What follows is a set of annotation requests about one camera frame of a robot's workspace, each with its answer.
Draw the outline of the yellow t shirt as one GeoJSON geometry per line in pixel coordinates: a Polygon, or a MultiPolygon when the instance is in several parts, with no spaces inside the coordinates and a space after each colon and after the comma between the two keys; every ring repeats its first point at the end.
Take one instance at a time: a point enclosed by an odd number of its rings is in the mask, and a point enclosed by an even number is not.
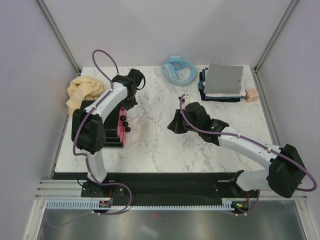
{"type": "Polygon", "coordinates": [[[89,76],[78,76],[67,88],[69,100],[66,102],[68,115],[71,117],[84,100],[97,100],[105,92],[105,85],[98,79],[89,76]]]}

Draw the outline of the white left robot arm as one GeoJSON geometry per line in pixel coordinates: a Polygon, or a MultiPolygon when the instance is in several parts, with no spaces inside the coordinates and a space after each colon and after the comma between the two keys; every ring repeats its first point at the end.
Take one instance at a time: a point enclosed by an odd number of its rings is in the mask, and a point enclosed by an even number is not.
{"type": "Polygon", "coordinates": [[[131,69],[128,75],[118,74],[109,81],[109,88],[97,100],[73,112],[73,155],[85,157],[87,177],[94,182],[92,191],[99,197],[110,191],[109,183],[104,181],[108,175],[102,154],[106,141],[104,121],[117,106],[126,111],[136,106],[138,86],[145,81],[145,76],[137,69],[131,69]]]}

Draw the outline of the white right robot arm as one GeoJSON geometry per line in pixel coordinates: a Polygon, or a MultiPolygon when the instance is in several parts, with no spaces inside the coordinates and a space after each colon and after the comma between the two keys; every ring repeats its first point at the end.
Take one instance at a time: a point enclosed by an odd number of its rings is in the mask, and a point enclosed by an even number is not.
{"type": "Polygon", "coordinates": [[[205,110],[177,109],[167,128],[175,134],[195,132],[205,142],[233,150],[262,166],[262,170],[236,172],[229,184],[235,197],[252,190],[272,190],[289,199],[300,190],[306,176],[303,161],[292,145],[281,147],[251,139],[228,123],[211,118],[205,110]]]}

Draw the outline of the black pink drawer organizer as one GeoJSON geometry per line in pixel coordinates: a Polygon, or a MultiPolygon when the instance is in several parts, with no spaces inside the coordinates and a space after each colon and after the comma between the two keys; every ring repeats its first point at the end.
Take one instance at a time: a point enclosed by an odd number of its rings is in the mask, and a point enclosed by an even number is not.
{"type": "Polygon", "coordinates": [[[103,122],[105,132],[104,148],[123,148],[126,144],[126,134],[131,131],[128,115],[118,104],[103,122]]]}

